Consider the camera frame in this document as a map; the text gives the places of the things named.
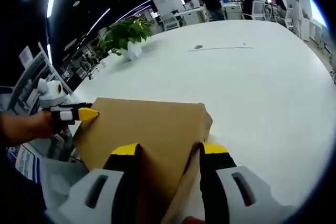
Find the cardboard box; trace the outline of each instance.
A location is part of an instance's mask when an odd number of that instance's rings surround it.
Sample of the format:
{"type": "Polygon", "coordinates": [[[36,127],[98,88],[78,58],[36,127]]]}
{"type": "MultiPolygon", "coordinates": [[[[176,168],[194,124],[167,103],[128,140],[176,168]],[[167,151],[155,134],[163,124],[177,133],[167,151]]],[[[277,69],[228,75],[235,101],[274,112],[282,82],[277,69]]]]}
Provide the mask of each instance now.
{"type": "Polygon", "coordinates": [[[143,147],[138,223],[170,222],[199,169],[195,144],[208,137],[212,119],[204,104],[97,98],[100,115],[82,122],[74,143],[92,170],[119,146],[143,147]]]}

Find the white flower pot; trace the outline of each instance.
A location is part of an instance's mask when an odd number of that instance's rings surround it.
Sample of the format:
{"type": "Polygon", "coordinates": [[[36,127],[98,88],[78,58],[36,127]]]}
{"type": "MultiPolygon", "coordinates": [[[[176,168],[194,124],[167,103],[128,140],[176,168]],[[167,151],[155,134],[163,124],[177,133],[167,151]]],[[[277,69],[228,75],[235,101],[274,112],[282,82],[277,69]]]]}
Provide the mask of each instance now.
{"type": "Polygon", "coordinates": [[[120,49],[120,52],[127,61],[134,60],[142,54],[141,44],[128,42],[127,50],[120,49]]]}

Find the floor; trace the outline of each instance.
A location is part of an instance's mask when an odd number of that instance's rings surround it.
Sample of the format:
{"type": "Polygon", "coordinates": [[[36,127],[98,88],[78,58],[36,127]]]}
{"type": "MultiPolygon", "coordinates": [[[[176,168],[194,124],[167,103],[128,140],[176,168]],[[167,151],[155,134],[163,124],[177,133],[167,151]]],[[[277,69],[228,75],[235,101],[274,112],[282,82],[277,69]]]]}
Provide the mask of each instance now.
{"type": "Polygon", "coordinates": [[[325,68],[331,72],[332,71],[332,67],[329,63],[329,56],[327,54],[323,54],[323,52],[318,48],[317,44],[315,41],[313,41],[312,39],[310,39],[310,41],[305,41],[304,43],[306,43],[306,45],[308,47],[310,47],[310,49],[317,55],[317,57],[319,57],[319,59],[322,61],[323,65],[325,66],[325,68]]]}

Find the potted plant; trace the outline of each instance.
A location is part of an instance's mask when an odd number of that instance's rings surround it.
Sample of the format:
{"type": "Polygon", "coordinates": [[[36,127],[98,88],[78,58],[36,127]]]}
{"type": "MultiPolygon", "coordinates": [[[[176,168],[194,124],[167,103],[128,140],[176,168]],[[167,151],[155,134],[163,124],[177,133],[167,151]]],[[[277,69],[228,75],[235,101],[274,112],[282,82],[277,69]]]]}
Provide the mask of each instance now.
{"type": "Polygon", "coordinates": [[[142,53],[140,42],[150,36],[151,23],[140,18],[129,18],[107,28],[98,46],[106,53],[123,55],[128,61],[142,53]]]}

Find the office chair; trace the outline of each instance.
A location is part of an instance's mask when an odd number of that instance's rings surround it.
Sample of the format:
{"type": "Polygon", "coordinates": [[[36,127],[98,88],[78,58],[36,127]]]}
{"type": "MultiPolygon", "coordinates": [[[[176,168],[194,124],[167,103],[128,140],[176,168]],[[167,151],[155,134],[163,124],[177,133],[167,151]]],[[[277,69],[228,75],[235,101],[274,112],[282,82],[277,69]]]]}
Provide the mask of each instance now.
{"type": "Polygon", "coordinates": [[[161,20],[165,31],[181,27],[180,22],[172,13],[161,16],[161,20]]]}
{"type": "Polygon", "coordinates": [[[266,20],[265,16],[265,3],[261,1],[253,1],[252,14],[242,13],[242,19],[251,17],[252,20],[266,20]]]}
{"type": "Polygon", "coordinates": [[[276,16],[277,23],[284,25],[288,30],[294,31],[294,24],[293,24],[293,8],[287,8],[286,16],[285,18],[281,18],[279,16],[276,16]]]}

